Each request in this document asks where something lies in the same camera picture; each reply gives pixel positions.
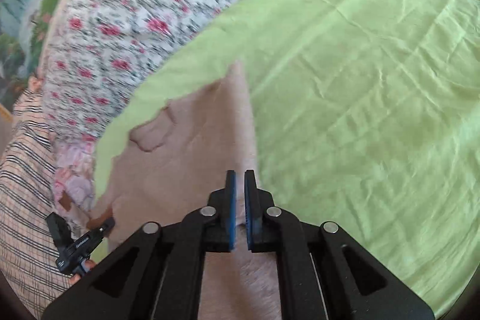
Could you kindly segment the left hand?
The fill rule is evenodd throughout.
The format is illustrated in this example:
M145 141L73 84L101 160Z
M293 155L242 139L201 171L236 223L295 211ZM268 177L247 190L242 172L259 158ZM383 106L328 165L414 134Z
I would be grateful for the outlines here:
M86 274L88 274L93 268L95 268L95 266L97 266L97 264L94 261L90 259L84 260L83 263L81 263L80 265L80 274L74 274L70 278L70 284L75 284L79 282L84 276L86 276Z

